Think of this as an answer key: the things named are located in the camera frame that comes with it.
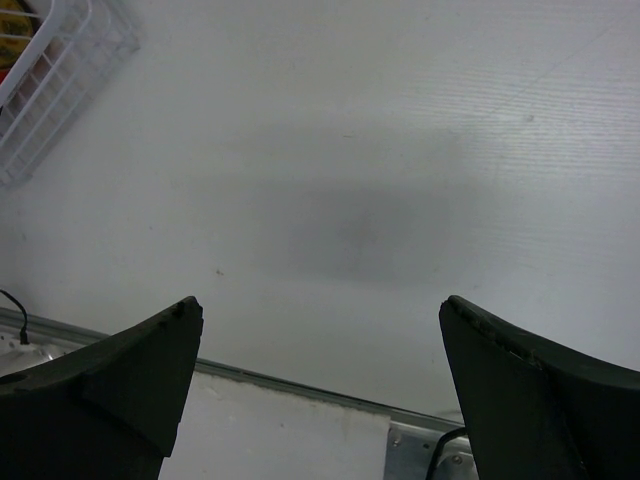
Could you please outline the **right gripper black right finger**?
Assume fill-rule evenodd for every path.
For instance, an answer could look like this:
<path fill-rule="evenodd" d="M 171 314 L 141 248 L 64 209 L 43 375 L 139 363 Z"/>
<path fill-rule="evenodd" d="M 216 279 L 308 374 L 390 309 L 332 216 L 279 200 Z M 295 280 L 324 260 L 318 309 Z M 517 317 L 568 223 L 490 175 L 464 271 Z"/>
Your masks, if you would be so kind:
<path fill-rule="evenodd" d="M 638 478 L 638 372 L 459 296 L 439 324 L 480 478 Z"/>

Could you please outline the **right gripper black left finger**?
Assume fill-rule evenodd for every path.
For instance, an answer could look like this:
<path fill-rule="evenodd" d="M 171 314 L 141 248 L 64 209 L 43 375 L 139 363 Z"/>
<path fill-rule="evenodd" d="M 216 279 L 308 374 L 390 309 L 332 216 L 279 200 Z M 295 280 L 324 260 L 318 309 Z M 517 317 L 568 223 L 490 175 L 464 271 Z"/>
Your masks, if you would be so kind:
<path fill-rule="evenodd" d="M 4 479 L 156 479 L 203 330 L 186 297 L 118 334 L 1 378 Z"/>

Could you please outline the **yellow patterned plate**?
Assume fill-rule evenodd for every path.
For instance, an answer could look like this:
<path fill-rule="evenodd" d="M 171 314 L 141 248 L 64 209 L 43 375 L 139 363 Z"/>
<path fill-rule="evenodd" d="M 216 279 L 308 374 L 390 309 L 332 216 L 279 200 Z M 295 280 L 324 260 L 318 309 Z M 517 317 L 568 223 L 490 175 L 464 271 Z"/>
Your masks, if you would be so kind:
<path fill-rule="evenodd" d="M 40 19 L 23 0 L 1 1 L 1 76 L 5 77 L 40 27 Z"/>

